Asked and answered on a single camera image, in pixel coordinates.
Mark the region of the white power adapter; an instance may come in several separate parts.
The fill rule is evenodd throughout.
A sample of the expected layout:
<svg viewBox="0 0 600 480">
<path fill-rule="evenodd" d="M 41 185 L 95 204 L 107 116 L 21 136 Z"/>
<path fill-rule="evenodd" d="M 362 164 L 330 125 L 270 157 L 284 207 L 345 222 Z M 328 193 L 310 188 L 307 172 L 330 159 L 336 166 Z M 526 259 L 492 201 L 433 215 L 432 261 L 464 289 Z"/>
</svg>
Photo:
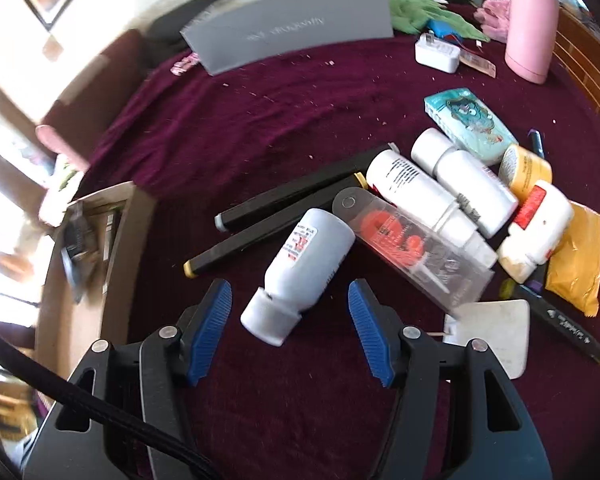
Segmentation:
<svg viewBox="0 0 600 480">
<path fill-rule="evenodd" d="M 530 307 L 526 300 L 474 302 L 462 304 L 456 317 L 445 315 L 442 340 L 466 346 L 484 340 L 511 380 L 524 374 L 530 336 Z"/>
</svg>

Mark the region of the black marker green cap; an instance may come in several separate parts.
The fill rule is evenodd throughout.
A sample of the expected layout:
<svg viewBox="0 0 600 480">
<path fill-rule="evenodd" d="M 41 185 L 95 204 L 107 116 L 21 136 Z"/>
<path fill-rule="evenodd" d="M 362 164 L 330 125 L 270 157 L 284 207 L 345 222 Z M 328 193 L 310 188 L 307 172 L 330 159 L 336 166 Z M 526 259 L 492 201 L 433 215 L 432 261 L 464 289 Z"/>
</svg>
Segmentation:
<svg viewBox="0 0 600 480">
<path fill-rule="evenodd" d="M 527 286 L 506 278 L 500 285 L 501 300 L 526 300 L 531 312 L 545 325 L 556 330 L 597 364 L 600 364 L 600 343 L 581 325 Z"/>
</svg>

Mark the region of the clear case orange item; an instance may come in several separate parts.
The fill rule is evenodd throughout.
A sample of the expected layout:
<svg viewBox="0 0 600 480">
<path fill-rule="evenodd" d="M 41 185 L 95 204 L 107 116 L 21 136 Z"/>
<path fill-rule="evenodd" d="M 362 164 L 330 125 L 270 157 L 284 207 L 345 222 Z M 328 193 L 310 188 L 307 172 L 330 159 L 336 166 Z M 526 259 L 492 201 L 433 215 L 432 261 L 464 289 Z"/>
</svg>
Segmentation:
<svg viewBox="0 0 600 480">
<path fill-rule="evenodd" d="M 440 309 L 476 302 L 493 271 L 463 249 L 362 188 L 345 188 L 332 213 Z"/>
</svg>

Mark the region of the yellow padded envelope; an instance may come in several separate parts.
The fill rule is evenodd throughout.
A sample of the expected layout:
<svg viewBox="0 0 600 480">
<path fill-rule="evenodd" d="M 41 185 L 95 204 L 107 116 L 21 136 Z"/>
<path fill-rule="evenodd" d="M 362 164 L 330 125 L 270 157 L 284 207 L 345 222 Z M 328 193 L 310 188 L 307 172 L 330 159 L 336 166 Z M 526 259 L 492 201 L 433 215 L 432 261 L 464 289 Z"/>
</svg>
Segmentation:
<svg viewBox="0 0 600 480">
<path fill-rule="evenodd" d="M 600 214 L 571 203 L 573 218 L 548 260 L 545 288 L 587 318 L 595 318 L 600 302 Z"/>
</svg>

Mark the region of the white bottle red label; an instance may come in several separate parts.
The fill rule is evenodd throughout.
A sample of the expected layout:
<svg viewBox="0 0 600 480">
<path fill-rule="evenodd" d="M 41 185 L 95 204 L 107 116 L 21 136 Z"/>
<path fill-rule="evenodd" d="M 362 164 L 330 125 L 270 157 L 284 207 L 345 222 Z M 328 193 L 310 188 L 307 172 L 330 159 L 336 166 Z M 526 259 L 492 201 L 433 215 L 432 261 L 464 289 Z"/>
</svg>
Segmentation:
<svg viewBox="0 0 600 480">
<path fill-rule="evenodd" d="M 568 198 L 537 180 L 496 252 L 501 267 L 518 284 L 527 281 L 550 258 L 573 216 Z"/>
</svg>

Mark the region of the white lotion bottle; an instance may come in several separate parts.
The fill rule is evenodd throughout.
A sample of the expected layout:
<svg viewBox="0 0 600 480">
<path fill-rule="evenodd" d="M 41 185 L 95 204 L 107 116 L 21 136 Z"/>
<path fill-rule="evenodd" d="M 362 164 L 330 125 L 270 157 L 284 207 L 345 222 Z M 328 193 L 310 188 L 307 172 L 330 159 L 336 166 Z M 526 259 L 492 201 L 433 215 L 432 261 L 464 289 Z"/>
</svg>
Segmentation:
<svg viewBox="0 0 600 480">
<path fill-rule="evenodd" d="M 485 238 L 494 237 L 518 206 L 517 197 L 492 170 L 435 128 L 419 135 L 411 159 L 456 198 Z"/>
</svg>

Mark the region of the white bottle small label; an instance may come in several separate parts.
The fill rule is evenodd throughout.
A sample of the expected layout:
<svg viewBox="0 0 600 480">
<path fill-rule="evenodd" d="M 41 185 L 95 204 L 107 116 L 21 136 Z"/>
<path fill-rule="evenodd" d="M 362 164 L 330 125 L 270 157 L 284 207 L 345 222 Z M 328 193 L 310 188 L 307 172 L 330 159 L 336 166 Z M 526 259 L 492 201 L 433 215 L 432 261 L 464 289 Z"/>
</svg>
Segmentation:
<svg viewBox="0 0 600 480">
<path fill-rule="evenodd" d="M 322 296 L 346 258 L 355 234 L 330 212 L 311 208 L 294 226 L 240 316 L 253 336 L 281 346 L 302 313 Z"/>
</svg>

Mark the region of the white spray bottle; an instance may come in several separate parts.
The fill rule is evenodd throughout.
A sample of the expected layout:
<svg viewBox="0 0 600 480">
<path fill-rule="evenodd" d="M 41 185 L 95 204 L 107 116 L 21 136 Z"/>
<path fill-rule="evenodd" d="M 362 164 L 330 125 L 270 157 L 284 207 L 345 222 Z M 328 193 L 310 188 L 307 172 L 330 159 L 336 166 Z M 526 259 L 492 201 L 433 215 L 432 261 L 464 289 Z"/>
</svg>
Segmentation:
<svg viewBox="0 0 600 480">
<path fill-rule="evenodd" d="M 450 192 L 414 162 L 393 150 L 382 151 L 368 166 L 366 181 L 388 203 L 463 249 L 478 263 L 489 269 L 496 263 L 496 253 L 475 222 Z"/>
</svg>

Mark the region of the black marker yellow cap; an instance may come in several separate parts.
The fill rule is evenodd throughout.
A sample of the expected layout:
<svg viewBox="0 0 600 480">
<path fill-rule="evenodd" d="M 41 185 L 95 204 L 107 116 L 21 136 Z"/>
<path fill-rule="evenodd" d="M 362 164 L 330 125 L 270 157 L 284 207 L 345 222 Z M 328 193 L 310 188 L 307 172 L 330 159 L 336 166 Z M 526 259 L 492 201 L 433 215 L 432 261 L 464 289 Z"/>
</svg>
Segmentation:
<svg viewBox="0 0 600 480">
<path fill-rule="evenodd" d="M 352 176 L 303 197 L 297 203 L 291 204 L 275 214 L 271 214 L 253 226 L 248 226 L 247 229 L 230 236 L 227 240 L 222 240 L 222 242 L 215 244 L 205 252 L 187 260 L 183 264 L 185 275 L 188 278 L 196 278 L 201 273 L 214 268 L 229 255 L 242 252 L 247 247 L 257 244 L 261 240 L 266 240 L 274 234 L 283 231 L 283 229 L 293 226 L 309 209 L 332 208 L 332 201 L 345 188 L 362 188 L 363 190 L 367 190 L 368 185 L 365 177 L 360 172 L 356 172 Z"/>
</svg>

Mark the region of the black marker grey cap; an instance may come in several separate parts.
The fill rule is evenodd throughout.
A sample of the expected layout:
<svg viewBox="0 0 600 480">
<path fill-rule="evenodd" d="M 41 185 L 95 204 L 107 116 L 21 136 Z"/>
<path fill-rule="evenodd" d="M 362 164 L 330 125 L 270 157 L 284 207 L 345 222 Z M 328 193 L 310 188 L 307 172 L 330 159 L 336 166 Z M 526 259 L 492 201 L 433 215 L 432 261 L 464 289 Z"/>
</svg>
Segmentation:
<svg viewBox="0 0 600 480">
<path fill-rule="evenodd" d="M 339 162 L 332 162 L 312 174 L 298 177 L 298 179 L 279 185 L 277 188 L 271 188 L 230 207 L 230 209 L 221 211 L 214 217 L 215 227 L 220 232 L 231 233 L 248 228 L 269 214 L 274 214 L 274 212 L 282 210 L 297 200 L 309 196 L 312 192 L 326 188 L 327 185 L 350 176 L 350 174 L 356 172 L 365 174 L 372 160 L 385 150 L 401 153 L 395 143 L 389 142 Z"/>
</svg>

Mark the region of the black marker purple cap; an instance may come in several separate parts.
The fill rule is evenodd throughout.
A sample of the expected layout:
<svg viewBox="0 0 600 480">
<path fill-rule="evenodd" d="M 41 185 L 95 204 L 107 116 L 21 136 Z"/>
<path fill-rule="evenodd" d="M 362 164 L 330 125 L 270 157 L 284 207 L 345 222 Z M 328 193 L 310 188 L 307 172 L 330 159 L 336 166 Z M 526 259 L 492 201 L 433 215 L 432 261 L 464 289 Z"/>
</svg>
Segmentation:
<svg viewBox="0 0 600 480">
<path fill-rule="evenodd" d="M 540 133 L 539 130 L 530 129 L 528 138 L 531 141 L 532 152 L 540 159 L 546 159 L 542 133 Z"/>
</svg>

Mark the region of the cardboard tray box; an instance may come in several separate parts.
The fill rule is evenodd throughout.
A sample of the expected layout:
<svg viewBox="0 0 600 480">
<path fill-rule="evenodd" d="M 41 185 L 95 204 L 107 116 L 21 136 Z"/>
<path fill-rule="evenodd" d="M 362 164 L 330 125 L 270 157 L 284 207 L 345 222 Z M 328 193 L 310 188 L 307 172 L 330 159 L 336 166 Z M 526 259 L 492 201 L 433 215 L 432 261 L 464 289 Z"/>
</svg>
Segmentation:
<svg viewBox="0 0 600 480">
<path fill-rule="evenodd" d="M 125 344 L 140 266 L 156 201 L 133 182 L 85 196 L 78 203 L 94 229 L 98 247 L 112 243 L 109 258 L 95 260 L 79 302 L 73 297 L 55 244 L 42 291 L 35 327 L 34 357 L 67 378 L 91 344 L 105 339 Z"/>
</svg>

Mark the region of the pink label strip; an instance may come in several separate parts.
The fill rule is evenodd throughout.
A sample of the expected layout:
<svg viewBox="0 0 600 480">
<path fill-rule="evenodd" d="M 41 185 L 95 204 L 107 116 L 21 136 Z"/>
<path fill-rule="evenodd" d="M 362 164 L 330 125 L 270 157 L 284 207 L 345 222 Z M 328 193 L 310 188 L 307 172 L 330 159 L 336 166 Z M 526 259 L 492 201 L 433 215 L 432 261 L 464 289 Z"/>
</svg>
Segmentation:
<svg viewBox="0 0 600 480">
<path fill-rule="evenodd" d="M 466 50 L 461 50 L 460 62 L 472 68 L 473 70 L 478 70 L 478 72 L 486 74 L 486 76 L 489 76 L 491 78 L 496 77 L 495 65 L 486 58 L 482 58 L 479 55 L 473 54 Z"/>
</svg>

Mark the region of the green cloth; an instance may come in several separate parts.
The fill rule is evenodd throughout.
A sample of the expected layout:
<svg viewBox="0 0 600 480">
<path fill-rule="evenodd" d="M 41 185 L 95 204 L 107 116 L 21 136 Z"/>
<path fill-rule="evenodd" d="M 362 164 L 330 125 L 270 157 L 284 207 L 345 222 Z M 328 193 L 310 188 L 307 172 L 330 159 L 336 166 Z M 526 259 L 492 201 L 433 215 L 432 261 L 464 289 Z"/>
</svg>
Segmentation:
<svg viewBox="0 0 600 480">
<path fill-rule="evenodd" d="M 490 38 L 468 21 L 436 0 L 388 0 L 393 29 L 407 35 L 422 32 L 429 21 L 452 27 L 462 38 L 489 42 Z"/>
</svg>

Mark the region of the pink thermos flask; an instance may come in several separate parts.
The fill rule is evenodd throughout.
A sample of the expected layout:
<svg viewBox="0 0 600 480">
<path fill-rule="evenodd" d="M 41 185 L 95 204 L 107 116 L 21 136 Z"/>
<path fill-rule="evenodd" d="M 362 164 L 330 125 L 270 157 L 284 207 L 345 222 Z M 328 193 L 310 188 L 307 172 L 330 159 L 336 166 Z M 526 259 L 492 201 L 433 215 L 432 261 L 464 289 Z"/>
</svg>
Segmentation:
<svg viewBox="0 0 600 480">
<path fill-rule="evenodd" d="M 558 16 L 559 0 L 510 0 L 505 63 L 532 84 L 546 81 Z"/>
</svg>

